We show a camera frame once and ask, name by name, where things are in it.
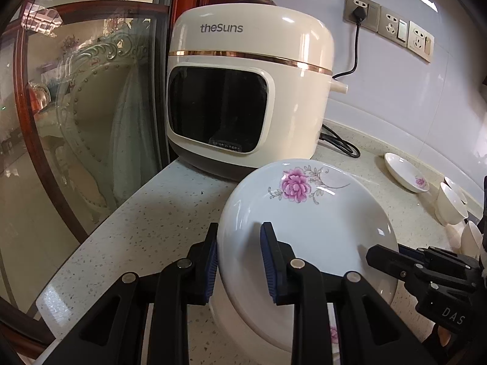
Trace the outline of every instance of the thesuns logo text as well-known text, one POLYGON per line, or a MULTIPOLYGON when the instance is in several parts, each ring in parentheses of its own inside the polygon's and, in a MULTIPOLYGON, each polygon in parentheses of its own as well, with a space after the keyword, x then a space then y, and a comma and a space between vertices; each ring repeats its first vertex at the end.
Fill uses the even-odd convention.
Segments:
POLYGON ((223 23, 219 23, 217 25, 201 25, 201 32, 202 33, 207 33, 207 32, 218 32, 220 33, 223 31, 224 33, 241 33, 244 31, 244 27, 242 25, 224 25, 223 23))

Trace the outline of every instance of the floral plate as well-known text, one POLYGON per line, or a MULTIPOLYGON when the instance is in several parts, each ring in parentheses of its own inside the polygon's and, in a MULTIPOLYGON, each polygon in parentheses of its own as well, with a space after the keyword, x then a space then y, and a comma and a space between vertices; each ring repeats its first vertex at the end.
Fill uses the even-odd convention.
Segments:
MULTIPOLYGON (((252 337, 246 333, 234 339, 257 362, 265 362, 255 349, 257 340, 290 353, 293 336, 293 306, 275 306, 267 289, 259 241, 266 221, 297 257, 336 275, 356 270, 388 303, 392 301, 397 280, 370 268, 365 255, 373 245, 397 251, 398 244, 383 209, 361 183, 333 166, 307 159, 257 169, 228 198, 217 236, 223 294, 242 324, 254 332, 252 337)), ((213 296, 218 295, 215 286, 213 296)), ((239 336, 232 332, 238 323, 220 317, 223 309, 212 309, 220 326, 230 336, 239 336)))
POLYGON ((410 162, 392 152, 384 154, 384 161, 389 173, 404 188, 415 193, 429 191, 426 178, 410 162))

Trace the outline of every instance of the rice cooker display window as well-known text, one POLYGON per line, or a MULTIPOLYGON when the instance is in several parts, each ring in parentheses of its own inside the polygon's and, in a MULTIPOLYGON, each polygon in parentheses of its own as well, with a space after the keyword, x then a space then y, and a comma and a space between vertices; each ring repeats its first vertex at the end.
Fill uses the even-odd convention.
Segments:
POLYGON ((237 152, 257 146, 267 105, 267 83, 255 73, 179 66, 169 77, 173 132, 237 152))

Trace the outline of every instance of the pink flower pattern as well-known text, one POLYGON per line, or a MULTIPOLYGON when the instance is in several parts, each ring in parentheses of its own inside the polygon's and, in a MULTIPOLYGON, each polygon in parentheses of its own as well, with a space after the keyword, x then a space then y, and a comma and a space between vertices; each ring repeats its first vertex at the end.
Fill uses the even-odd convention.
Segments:
POLYGON ((332 337, 332 343, 338 344, 338 331, 337 327, 330 327, 330 335, 332 337))
POLYGON ((286 199, 301 203, 306 201, 308 193, 311 192, 311 185, 308 184, 308 177, 297 167, 293 170, 284 171, 281 189, 282 195, 286 199))
POLYGON ((420 188, 423 188, 426 185, 425 179, 423 179, 422 177, 416 177, 416 185, 420 188))
POLYGON ((350 185, 350 183, 342 186, 330 186, 323 182, 321 175, 328 174, 330 169, 322 167, 313 169, 311 165, 305 166, 304 169, 295 167, 294 169, 283 171, 284 174, 280 180, 279 188, 272 190, 267 188, 269 198, 277 197, 279 200, 286 198, 291 202, 301 203, 305 202, 306 198, 310 197, 313 203, 320 204, 318 197, 323 196, 328 189, 341 189, 350 185), (311 184, 315 184, 316 188, 313 190, 311 184))

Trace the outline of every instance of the white tile wall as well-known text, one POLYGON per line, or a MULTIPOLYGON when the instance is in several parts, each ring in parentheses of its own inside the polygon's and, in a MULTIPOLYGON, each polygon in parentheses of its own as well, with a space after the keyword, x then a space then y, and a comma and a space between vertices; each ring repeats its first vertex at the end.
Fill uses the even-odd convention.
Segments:
MULTIPOLYGON (((343 21, 344 0, 274 0, 320 19, 335 41, 333 72, 353 65, 355 26, 343 21)), ((433 62, 362 29, 359 66, 330 94, 327 119, 386 141, 462 185, 480 203, 487 175, 485 42, 457 0, 374 0, 435 36, 433 62)))

